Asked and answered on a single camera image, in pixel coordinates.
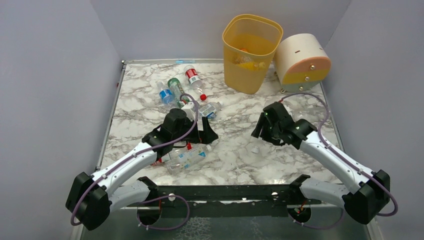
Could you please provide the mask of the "orange cap juice bottle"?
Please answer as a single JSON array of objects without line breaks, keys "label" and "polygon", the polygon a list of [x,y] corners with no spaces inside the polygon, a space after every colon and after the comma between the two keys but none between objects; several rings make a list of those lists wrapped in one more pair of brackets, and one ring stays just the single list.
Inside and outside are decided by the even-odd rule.
[{"label": "orange cap juice bottle", "polygon": [[237,53],[234,59],[235,64],[247,64],[254,62],[250,56],[246,55],[249,53],[246,48],[240,48],[239,50],[244,52],[245,54]]}]

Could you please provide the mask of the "green label crushed bottle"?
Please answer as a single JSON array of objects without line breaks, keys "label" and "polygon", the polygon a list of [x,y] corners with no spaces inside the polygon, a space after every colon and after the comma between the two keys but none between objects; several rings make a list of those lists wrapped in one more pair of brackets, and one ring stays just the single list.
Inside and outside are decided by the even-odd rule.
[{"label": "green label crushed bottle", "polygon": [[264,152],[264,146],[263,145],[255,145],[250,150],[253,154],[259,155]]}]

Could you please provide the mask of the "yellow juice bottle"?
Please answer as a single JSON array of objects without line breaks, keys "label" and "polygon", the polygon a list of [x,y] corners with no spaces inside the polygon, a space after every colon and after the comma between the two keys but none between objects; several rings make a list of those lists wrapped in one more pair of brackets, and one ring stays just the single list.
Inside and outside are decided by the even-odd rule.
[{"label": "yellow juice bottle", "polygon": [[237,66],[250,70],[250,71],[262,71],[266,68],[266,65],[264,62],[252,62],[252,63],[242,63],[237,64]]}]

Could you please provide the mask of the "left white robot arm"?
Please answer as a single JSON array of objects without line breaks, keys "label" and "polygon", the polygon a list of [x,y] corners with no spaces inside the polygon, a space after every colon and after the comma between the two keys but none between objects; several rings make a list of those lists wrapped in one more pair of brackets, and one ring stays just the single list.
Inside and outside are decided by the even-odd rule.
[{"label": "left white robot arm", "polygon": [[147,133],[130,152],[108,167],[88,174],[81,172],[71,185],[65,207],[71,224],[91,231],[102,225],[117,209],[154,196],[157,186],[147,177],[123,186],[130,177],[173,150],[177,142],[209,145],[219,137],[210,126],[210,114],[196,110],[191,102],[173,108],[163,123]]}]

